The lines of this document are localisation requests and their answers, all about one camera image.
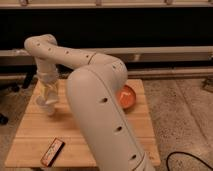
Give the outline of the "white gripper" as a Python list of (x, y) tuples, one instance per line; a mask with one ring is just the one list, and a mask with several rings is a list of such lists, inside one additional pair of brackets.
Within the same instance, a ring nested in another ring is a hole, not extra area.
[(42, 87), (40, 89), (40, 94), (36, 98), (36, 103), (38, 105), (50, 105), (50, 104), (55, 104), (58, 102), (59, 97), (58, 97), (58, 70), (55, 69), (50, 72), (41, 72), (37, 71), (37, 77), (39, 82), (43, 82), (44, 84), (52, 84), (53, 85), (53, 90), (50, 90), (48, 92), (46, 87)]

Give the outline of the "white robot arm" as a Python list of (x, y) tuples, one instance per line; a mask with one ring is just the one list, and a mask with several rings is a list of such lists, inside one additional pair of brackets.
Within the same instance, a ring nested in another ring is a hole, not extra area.
[(37, 105), (48, 114), (59, 101), (56, 66), (73, 70), (67, 79), (67, 101), (100, 171), (155, 171), (116, 99), (127, 80), (123, 61), (61, 47), (51, 34), (27, 38), (24, 48), (36, 61), (42, 85)]

